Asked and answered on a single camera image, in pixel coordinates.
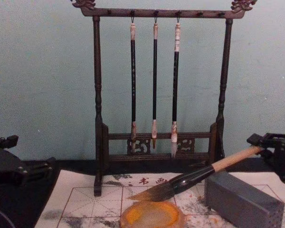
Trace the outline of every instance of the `wooden pillar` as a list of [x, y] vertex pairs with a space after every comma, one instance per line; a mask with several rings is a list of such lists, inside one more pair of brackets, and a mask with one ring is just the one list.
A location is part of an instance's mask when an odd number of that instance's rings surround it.
[[95, 80], [95, 159], [96, 159], [96, 177], [94, 182], [94, 195], [101, 195], [101, 181], [103, 168], [102, 152], [102, 123], [101, 117], [101, 57], [100, 57], [100, 31], [99, 16], [93, 17], [94, 27], [94, 80]]
[[210, 126], [210, 138], [209, 138], [209, 164], [212, 164], [215, 161], [215, 145], [217, 138], [217, 123], [213, 123]]
[[230, 53], [230, 41], [231, 41], [231, 28], [233, 19], [226, 19], [226, 32], [223, 52], [223, 62], [220, 77], [219, 86], [219, 100], [218, 100], [218, 116], [216, 118], [217, 123], [217, 143], [215, 149], [215, 160], [218, 161], [225, 157], [223, 148], [223, 132], [224, 132], [224, 103], [225, 103], [225, 91], [227, 88], [228, 77], [228, 65], [229, 65], [229, 53]]

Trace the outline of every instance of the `calligraphy brush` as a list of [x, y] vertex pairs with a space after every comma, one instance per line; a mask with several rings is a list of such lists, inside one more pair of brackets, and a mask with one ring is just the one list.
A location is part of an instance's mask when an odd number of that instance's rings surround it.
[[172, 128], [171, 128], [171, 156], [174, 158], [177, 151], [177, 81], [179, 70], [180, 32], [181, 25], [177, 22], [175, 26], [174, 44], [174, 68], [173, 68], [173, 102], [172, 102]]
[[153, 26], [154, 41], [153, 41], [153, 122], [152, 122], [152, 142], [153, 149], [155, 149], [155, 143], [157, 138], [157, 128], [156, 128], [156, 81], [157, 81], [157, 30], [158, 26], [156, 23], [157, 18], [155, 18], [155, 23]]
[[133, 22], [130, 26], [131, 32], [131, 75], [132, 75], [132, 124], [131, 124], [131, 151], [135, 153], [136, 144], [136, 122], [135, 122], [135, 110], [136, 110], [136, 76], [135, 76], [135, 24]]
[[129, 197], [129, 199], [155, 202], [170, 199], [175, 194], [179, 194], [191, 188], [211, 174], [218, 172], [230, 165], [233, 165], [253, 154], [256, 154], [262, 149], [263, 148], [257, 146], [251, 146], [197, 171], [192, 171], [176, 176], [168, 182], [156, 185], [146, 191]]

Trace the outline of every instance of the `wooden brush stand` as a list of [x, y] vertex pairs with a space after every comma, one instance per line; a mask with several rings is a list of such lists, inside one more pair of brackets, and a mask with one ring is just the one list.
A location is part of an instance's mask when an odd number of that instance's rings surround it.
[[[135, 17], [143, 18], [212, 18], [226, 21], [224, 52], [222, 59], [221, 78], [219, 85], [218, 115], [209, 132], [178, 133], [178, 150], [174, 159], [192, 160], [211, 164], [225, 157], [223, 149], [224, 103], [227, 87], [228, 63], [230, 52], [231, 27], [233, 19], [243, 18], [246, 11], [251, 10], [257, 0], [234, 0], [231, 10], [167, 10], [167, 9], [109, 9], [96, 8], [95, 0], [75, 0], [74, 7], [80, 8], [84, 16], [93, 17], [94, 27], [94, 79], [95, 79], [95, 152], [97, 174], [94, 182], [95, 196], [101, 195], [102, 176], [109, 168], [110, 162], [132, 162], [141, 160], [170, 160], [169, 153], [151, 154], [151, 133], [138, 133], [136, 136], [135, 153], [131, 152], [130, 133], [109, 133], [108, 126], [103, 123], [101, 116], [101, 56], [100, 56], [100, 17]], [[171, 133], [158, 133], [157, 139], [170, 139]], [[195, 153], [194, 143], [197, 138], [209, 138], [208, 152]], [[125, 140], [128, 149], [126, 155], [110, 155], [109, 140]]]

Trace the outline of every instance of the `brush handle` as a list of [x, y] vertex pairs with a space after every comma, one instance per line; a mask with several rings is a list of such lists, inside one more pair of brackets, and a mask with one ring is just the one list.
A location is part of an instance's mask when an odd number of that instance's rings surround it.
[[135, 24], [130, 26], [131, 32], [131, 76], [132, 76], [132, 122], [136, 116], [136, 73], [135, 73]]
[[175, 43], [174, 43], [174, 67], [173, 67], [173, 100], [172, 100], [172, 121], [176, 121], [177, 113], [177, 81], [179, 73], [179, 52], [180, 52], [180, 32], [179, 23], [175, 26]]
[[214, 168], [215, 172], [218, 172], [230, 165], [233, 165], [245, 158], [250, 157], [253, 154], [259, 153], [263, 148], [257, 147], [257, 146], [251, 146], [245, 150], [242, 150], [240, 152], [237, 152], [231, 156], [228, 156], [220, 161], [217, 161], [212, 164], [212, 167]]
[[172, 178], [169, 183], [173, 187], [175, 194], [181, 193], [197, 183], [201, 182], [203, 179], [207, 178], [211, 174], [218, 172], [230, 165], [233, 165], [253, 154], [260, 152], [262, 148], [257, 146], [251, 146], [248, 149], [237, 152], [229, 157], [226, 157], [220, 161], [213, 163], [212, 165], [206, 166], [197, 171], [181, 174], [175, 178]]
[[157, 23], [154, 24], [153, 33], [153, 119], [156, 120], [156, 83], [157, 83]]

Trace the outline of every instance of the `grid paper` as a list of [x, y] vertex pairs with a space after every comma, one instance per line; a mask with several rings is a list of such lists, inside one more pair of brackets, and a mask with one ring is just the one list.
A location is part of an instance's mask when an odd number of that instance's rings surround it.
[[[274, 173], [231, 174], [246, 182], [254, 179], [254, 187], [285, 203], [285, 185], [280, 181], [279, 186], [276, 186], [277, 176], [271, 177]], [[104, 176], [102, 195], [94, 197], [94, 188], [91, 187], [94, 176], [61, 171], [51, 198], [35, 228], [119, 228], [121, 214], [136, 202], [127, 199], [129, 196], [168, 181], [176, 175], [178, 174], [147, 173]], [[186, 228], [234, 227], [204, 205], [203, 181], [168, 201], [177, 205], [186, 215]], [[282, 227], [285, 228], [285, 210]]]

